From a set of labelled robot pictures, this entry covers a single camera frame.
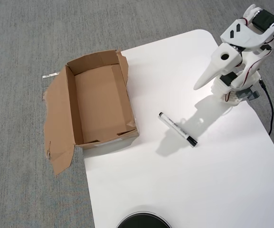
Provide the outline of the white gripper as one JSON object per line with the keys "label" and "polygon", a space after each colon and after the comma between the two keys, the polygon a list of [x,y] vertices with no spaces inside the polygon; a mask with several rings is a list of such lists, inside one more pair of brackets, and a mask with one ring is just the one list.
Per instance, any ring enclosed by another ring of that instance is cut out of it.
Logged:
{"label": "white gripper", "polygon": [[227,43],[222,43],[212,54],[211,62],[195,83],[193,89],[205,86],[217,75],[228,72],[241,62],[239,51]]}

